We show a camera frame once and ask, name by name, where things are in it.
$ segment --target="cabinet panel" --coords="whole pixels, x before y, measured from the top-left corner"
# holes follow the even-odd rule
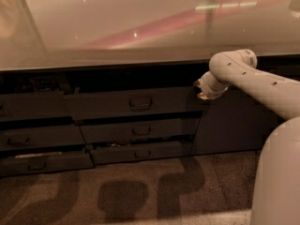
[[[74,120],[198,111],[193,87],[130,90],[65,96]]]
[[[81,126],[87,143],[137,140],[194,134],[199,119],[183,118],[136,123]]]
[[[0,122],[68,116],[63,92],[0,95]]]
[[[75,126],[35,127],[0,131],[0,151],[84,144]]]
[[[280,120],[243,91],[230,88],[224,96],[211,101],[200,120],[191,153],[262,149]]]
[[[91,151],[95,164],[188,156],[189,142],[156,142],[121,147],[97,148]]]

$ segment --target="white countertop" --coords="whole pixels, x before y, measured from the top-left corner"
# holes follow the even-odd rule
[[[300,0],[0,0],[0,69],[300,53]]]

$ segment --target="open drawer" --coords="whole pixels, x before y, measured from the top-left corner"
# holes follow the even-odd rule
[[[95,164],[175,158],[189,155],[190,142],[154,142],[120,147],[96,147],[91,151]]]
[[[73,125],[32,127],[0,131],[0,151],[84,144]]]
[[[60,149],[51,152],[33,150],[31,154],[18,154],[1,158],[0,176],[59,172],[93,167],[93,162],[83,146],[67,152],[61,152]]]
[[[81,126],[87,143],[139,140],[195,134],[199,118],[175,118],[133,123]]]

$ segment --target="floor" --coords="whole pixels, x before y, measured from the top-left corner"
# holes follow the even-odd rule
[[[0,224],[248,225],[259,152],[0,179]]]

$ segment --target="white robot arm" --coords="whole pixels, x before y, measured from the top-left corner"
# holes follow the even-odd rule
[[[203,99],[220,97],[231,84],[289,120],[262,149],[256,175],[251,225],[300,224],[300,82],[256,69],[250,50],[221,52],[195,85]]]
[[[202,89],[198,97],[218,98],[232,84],[286,120],[300,116],[300,82],[260,71],[256,66],[257,58],[251,50],[214,55],[210,71],[195,82]]]

